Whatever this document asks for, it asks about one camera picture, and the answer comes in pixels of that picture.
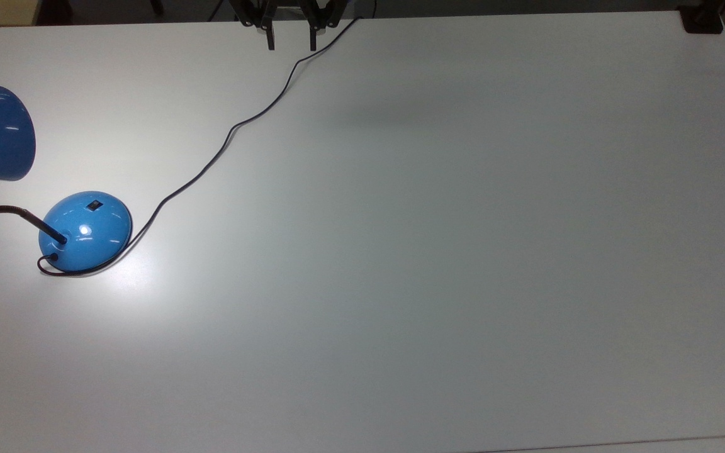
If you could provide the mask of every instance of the black switch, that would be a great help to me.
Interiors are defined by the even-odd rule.
[[[97,210],[97,208],[100,207],[100,206],[102,206],[102,205],[103,204],[102,203],[99,203],[99,201],[94,200],[91,203],[89,203],[89,206],[86,206],[86,209],[88,209],[88,210],[90,210],[90,211],[93,212],[93,211]]]

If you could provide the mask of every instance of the white tabletop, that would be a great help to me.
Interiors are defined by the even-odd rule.
[[[328,42],[330,31],[319,38]],[[0,29],[0,204],[138,227],[308,54],[236,23]],[[725,435],[725,34],[360,21],[107,272],[0,215],[0,453],[465,452]]]

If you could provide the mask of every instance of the blue desk lamp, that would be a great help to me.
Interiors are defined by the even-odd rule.
[[[23,103],[0,86],[0,180],[17,181],[35,159],[35,129]],[[90,272],[114,260],[126,247],[133,222],[126,206],[107,193],[80,192],[64,198],[40,220],[28,210],[0,206],[32,223],[49,264],[63,272]]]

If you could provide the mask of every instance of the blue lamp base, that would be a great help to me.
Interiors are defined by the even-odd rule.
[[[130,240],[133,222],[127,207],[104,192],[80,192],[64,198],[43,219],[68,241],[61,244],[44,232],[38,233],[43,255],[58,270],[79,272],[93,269],[119,254]]]

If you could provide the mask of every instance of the power cord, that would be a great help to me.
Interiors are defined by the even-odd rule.
[[[223,0],[219,0],[219,2],[216,4],[216,6],[214,6],[214,11],[212,11],[212,14],[209,16],[209,20],[207,20],[206,22],[211,22],[214,20],[214,16],[216,16],[216,12],[218,12],[220,10],[220,6],[222,6],[222,1]]]
[[[308,55],[307,57],[301,58],[299,61],[296,61],[296,63],[293,64],[293,69],[291,69],[289,77],[287,77],[287,82],[284,84],[284,88],[282,88],[279,95],[273,99],[273,102],[270,103],[267,107],[265,107],[258,114],[248,118],[247,120],[240,121],[239,123],[234,124],[234,126],[231,126],[231,129],[229,129],[228,134],[225,135],[225,140],[223,141],[222,146],[216,152],[214,157],[211,158],[209,163],[205,164],[203,169],[197,175],[195,175],[194,178],[189,180],[189,182],[187,182],[183,186],[179,187],[178,190],[176,190],[173,193],[170,193],[170,195],[167,195],[166,198],[161,200],[161,203],[159,203],[158,206],[155,207],[155,211],[153,211],[153,214],[150,215],[150,218],[149,218],[149,220],[147,220],[147,223],[145,223],[144,226],[142,226],[142,229],[139,230],[138,233],[136,233],[136,235],[133,236],[133,238],[130,241],[128,241],[128,243],[126,244],[124,249],[121,250],[121,252],[119,252],[117,255],[113,256],[113,258],[111,258],[109,261],[106,261],[103,264],[100,264],[96,267],[92,267],[91,269],[84,269],[82,271],[74,271],[74,272],[52,272],[52,271],[46,269],[45,267],[43,267],[41,265],[41,261],[49,261],[51,264],[51,261],[57,260],[57,255],[55,255],[53,253],[52,255],[44,255],[44,256],[41,256],[40,258],[38,258],[38,262],[37,262],[38,269],[40,269],[41,272],[43,272],[44,274],[49,275],[49,276],[83,276],[83,275],[88,275],[88,274],[103,270],[106,267],[110,266],[111,264],[115,263],[119,258],[121,258],[127,252],[129,252],[129,250],[132,249],[133,246],[135,246],[135,244],[138,243],[139,240],[141,240],[141,238],[143,238],[144,234],[147,233],[147,230],[150,228],[150,226],[152,226],[153,221],[155,221],[155,218],[158,217],[159,212],[161,212],[161,208],[163,208],[164,205],[167,204],[168,201],[170,201],[170,200],[172,200],[172,198],[175,198],[178,195],[180,195],[182,192],[184,192],[184,190],[189,189],[189,187],[192,186],[192,184],[198,182],[198,180],[201,179],[201,177],[203,177],[203,175],[205,175],[205,172],[209,171],[210,167],[212,167],[213,164],[215,164],[219,160],[219,158],[225,152],[225,149],[228,148],[228,145],[231,142],[231,138],[233,138],[234,132],[236,132],[240,127],[245,126],[245,124],[253,123],[253,121],[258,120],[259,118],[262,117],[262,115],[265,115],[268,111],[270,111],[270,109],[273,109],[273,106],[275,106],[276,104],[279,103],[281,98],[284,97],[285,92],[287,92],[287,89],[290,87],[290,82],[293,80],[293,74],[296,73],[296,69],[298,68],[299,64],[304,63],[305,61],[313,59],[315,57],[318,57],[319,55],[323,55],[324,52],[326,52],[328,49],[330,49],[331,46],[334,46],[334,43],[337,43],[337,41],[340,40],[340,37],[343,36],[346,33],[346,31],[348,31],[348,29],[351,28],[351,26],[354,25],[354,23],[356,23],[357,20],[360,20],[361,18],[362,17],[354,18],[354,20],[352,20],[351,23],[346,25],[345,28],[343,28],[342,31],[340,31],[340,33],[337,34],[337,36],[335,36],[334,39],[330,43],[328,43],[328,44],[326,44],[326,46],[324,46],[324,48],[320,49],[317,52],[314,52],[311,55]]]

